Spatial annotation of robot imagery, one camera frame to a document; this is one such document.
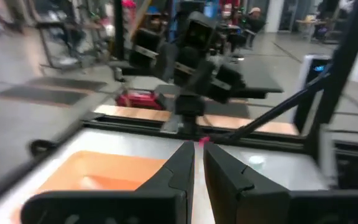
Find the concrete floor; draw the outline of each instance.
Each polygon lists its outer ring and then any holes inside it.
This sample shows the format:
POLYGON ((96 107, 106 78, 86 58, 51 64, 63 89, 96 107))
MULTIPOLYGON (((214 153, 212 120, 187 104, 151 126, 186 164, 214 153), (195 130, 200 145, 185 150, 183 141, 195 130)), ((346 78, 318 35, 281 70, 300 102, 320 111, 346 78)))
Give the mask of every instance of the concrete floor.
MULTIPOLYGON (((285 92, 269 94, 265 100, 250 100, 250 102, 272 106, 294 92, 294 86, 298 82, 300 62, 305 54, 331 54, 334 48, 334 46, 308 44, 300 37, 283 34, 259 35, 255 41, 254 51, 246 52, 246 62, 270 72, 285 92)), ((43 50, 34 31, 28 31, 25 37, 0 37, 0 91, 41 77, 39 63, 44 61, 43 50)), ((47 73, 56 75, 53 70, 47 73)), ((59 136, 81 114, 105 101, 109 96, 108 93, 119 87, 112 80, 111 72, 107 67, 87 69, 86 74, 77 71, 60 76, 102 81, 108 85, 100 93, 92 94, 74 107, 65 109, 0 100, 0 178, 30 159, 27 145, 31 140, 53 139, 59 136)), ((132 83, 135 88, 153 89, 162 82, 156 78, 137 77, 132 83)), ((358 101, 358 83, 350 82, 346 94, 358 101)), ((251 118, 256 118, 267 110, 268 108, 263 107, 250 107, 251 118)), ((358 113, 358 107, 347 98, 343 98, 338 111, 358 113)), ((289 122, 289 113, 281 115, 277 121, 289 122)), ((358 116, 337 115, 332 128, 358 131, 358 116)), ((358 136, 354 134, 336 134, 335 137, 358 141, 358 136)))

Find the gray floor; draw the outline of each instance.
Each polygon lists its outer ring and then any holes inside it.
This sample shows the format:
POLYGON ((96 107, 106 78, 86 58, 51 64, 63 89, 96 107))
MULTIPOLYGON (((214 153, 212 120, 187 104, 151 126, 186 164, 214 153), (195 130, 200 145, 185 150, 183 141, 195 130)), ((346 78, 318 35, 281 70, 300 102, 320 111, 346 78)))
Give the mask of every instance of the gray floor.
MULTIPOLYGON (((249 66, 267 70, 277 79, 285 90, 281 94, 270 94, 266 100, 250 100, 251 103, 277 105, 294 92, 298 81, 300 62, 304 54, 331 54, 334 46, 307 44, 297 36, 260 35, 255 40, 254 51, 246 51, 246 63, 249 66)), ((35 32, 28 31, 25 37, 0 37, 0 91, 13 85, 19 85, 33 78, 41 77, 39 63, 45 61, 39 38, 35 32)), ((108 99, 109 94, 119 85, 112 80, 107 67, 87 69, 82 72, 56 74, 53 70, 46 71, 49 75, 96 80, 108 83, 103 93, 95 93, 81 100, 72 108, 56 108, 15 101, 0 100, 0 178, 13 167, 30 159, 27 144, 33 139, 52 139, 73 123, 81 114, 94 108, 108 99)), ((137 77, 132 86, 153 89, 162 82, 156 78, 137 77)), ((346 94, 358 101, 358 83, 350 82, 346 94)), ((260 116, 268 108, 251 107, 252 118, 260 116)), ((338 111, 358 113, 358 107, 350 100, 343 98, 338 111)), ((285 113, 277 121, 289 122, 290 114, 285 113)), ((337 115, 333 129, 358 131, 358 116, 337 115)), ((338 134, 338 139, 358 141, 353 134, 338 134)))

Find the orange tray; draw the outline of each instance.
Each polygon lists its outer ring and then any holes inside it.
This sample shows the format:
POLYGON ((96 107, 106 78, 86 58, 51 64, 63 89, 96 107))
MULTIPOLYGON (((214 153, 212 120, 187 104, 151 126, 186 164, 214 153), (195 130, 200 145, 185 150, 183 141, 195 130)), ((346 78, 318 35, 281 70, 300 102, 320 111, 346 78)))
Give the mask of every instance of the orange tray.
MULTIPOLYGON (((165 162, 163 159, 77 152, 34 195, 51 190, 136 190, 165 162)), ((20 224, 20 208, 12 214, 11 220, 20 224)))

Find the table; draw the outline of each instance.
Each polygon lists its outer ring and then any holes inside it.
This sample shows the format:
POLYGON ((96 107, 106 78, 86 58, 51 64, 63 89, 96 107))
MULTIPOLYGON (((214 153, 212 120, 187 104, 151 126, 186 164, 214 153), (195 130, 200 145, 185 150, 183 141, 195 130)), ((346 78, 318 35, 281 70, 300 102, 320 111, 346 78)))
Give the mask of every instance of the table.
MULTIPOLYGON (((135 117, 142 119, 164 120, 169 112, 153 111, 137 108, 120 108, 117 106, 101 105, 95 112, 115 116, 135 117)), ((216 126, 236 127, 250 122, 249 119, 231 119, 212 116, 211 122, 216 126)), ((290 124, 268 123, 260 131, 295 134, 290 124)), ((137 156, 152 159, 168 159, 183 143, 177 139, 156 138, 98 129, 83 129, 71 138, 48 161, 38 166, 20 184, 0 199, 0 224, 11 223, 12 212, 18 205, 25 202, 53 172, 70 156, 80 151, 91 151, 123 156, 137 156)), ((283 152, 268 152, 251 148, 221 146, 232 156, 248 164, 253 156, 265 159, 264 168, 260 173, 290 190, 326 189, 315 164, 307 156, 283 152)), ((206 184, 204 167, 202 166, 203 150, 195 144, 195 191, 193 200, 193 223, 214 223, 206 184)))
POLYGON ((296 22, 299 23, 299 25, 305 26, 305 29, 301 34, 308 39, 308 42, 311 42, 311 39, 313 38, 315 25, 321 25, 326 23, 324 21, 303 21, 303 20, 297 20, 296 22))

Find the white machine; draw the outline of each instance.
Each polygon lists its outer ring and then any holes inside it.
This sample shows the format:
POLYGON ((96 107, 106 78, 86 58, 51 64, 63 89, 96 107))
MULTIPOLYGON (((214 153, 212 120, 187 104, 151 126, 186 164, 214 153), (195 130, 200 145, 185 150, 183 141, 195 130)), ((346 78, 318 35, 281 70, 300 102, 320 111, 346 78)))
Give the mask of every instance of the white machine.
MULTIPOLYGON (((328 55, 305 55, 295 92, 304 89, 305 85, 315 79, 330 61, 331 56, 328 55)), ((311 122, 313 121, 323 91, 324 90, 321 90, 315 95, 310 96, 293 110, 292 122, 302 135, 306 135, 309 132, 311 122)))

